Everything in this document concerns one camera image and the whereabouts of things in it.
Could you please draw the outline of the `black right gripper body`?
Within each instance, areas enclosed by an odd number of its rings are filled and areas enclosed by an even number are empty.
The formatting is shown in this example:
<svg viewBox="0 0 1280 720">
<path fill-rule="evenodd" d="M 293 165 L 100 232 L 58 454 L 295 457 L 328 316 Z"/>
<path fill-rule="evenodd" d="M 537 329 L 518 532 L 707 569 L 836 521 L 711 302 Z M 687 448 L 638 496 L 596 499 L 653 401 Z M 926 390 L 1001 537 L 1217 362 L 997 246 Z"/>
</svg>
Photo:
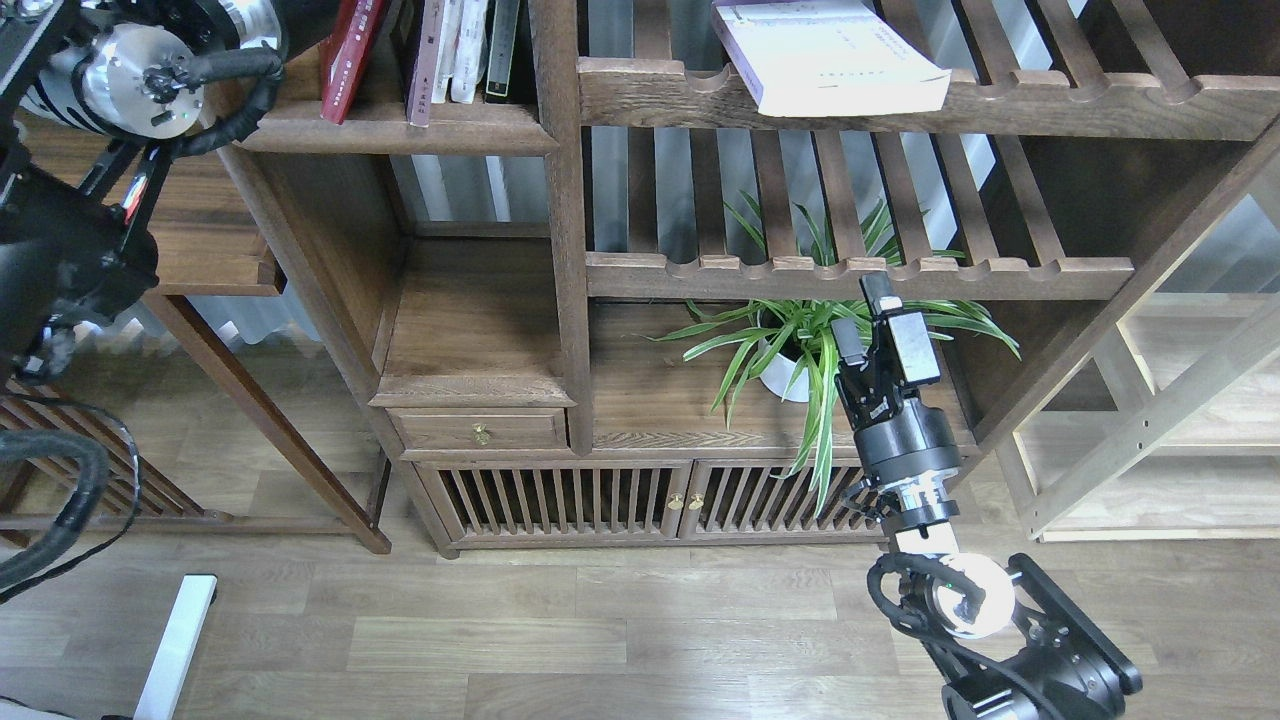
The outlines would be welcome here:
<svg viewBox="0 0 1280 720">
<path fill-rule="evenodd" d="M 897 361 L 878 375 L 881 387 L 872 384 L 873 361 L 888 357 L 841 352 L 838 361 L 838 396 L 867 479 L 878 491 L 914 480 L 941 486 L 961 466 L 954 433 L 942 410 L 923 404 L 919 386 L 900 383 Z"/>
</svg>

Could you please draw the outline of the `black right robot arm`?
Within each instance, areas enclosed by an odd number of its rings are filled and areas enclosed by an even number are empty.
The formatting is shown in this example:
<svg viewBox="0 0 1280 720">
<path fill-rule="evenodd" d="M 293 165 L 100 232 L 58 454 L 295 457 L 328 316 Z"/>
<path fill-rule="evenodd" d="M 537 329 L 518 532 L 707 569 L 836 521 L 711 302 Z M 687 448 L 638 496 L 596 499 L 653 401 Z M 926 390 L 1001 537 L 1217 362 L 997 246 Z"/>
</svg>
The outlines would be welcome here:
<svg viewBox="0 0 1280 720">
<path fill-rule="evenodd" d="M 945 483 L 960 452 L 942 410 L 920 397 L 941 373 L 925 319 L 887 273 L 860 284 L 870 338 L 851 319 L 832 332 L 836 387 L 890 543 L 867 574 L 870 600 L 943 675 L 951 719 L 1119 717 L 1143 687 L 1135 664 L 1029 556 L 1001 565 L 957 547 Z"/>
</svg>

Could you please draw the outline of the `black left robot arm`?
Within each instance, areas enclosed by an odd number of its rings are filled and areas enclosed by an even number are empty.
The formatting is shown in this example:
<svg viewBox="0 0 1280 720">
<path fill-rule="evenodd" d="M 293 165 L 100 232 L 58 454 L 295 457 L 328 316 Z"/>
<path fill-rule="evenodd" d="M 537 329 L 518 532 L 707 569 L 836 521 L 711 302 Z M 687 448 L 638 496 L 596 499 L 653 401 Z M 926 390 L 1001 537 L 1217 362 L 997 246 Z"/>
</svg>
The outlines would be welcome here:
<svg viewBox="0 0 1280 720">
<path fill-rule="evenodd" d="M 78 324 L 157 284 L 148 222 L 172 164 L 250 137 L 339 19 L 338 1 L 3 4 L 4 380 L 58 378 Z M 78 184 L 35 164 L 20 109 L 108 140 Z"/>
</svg>

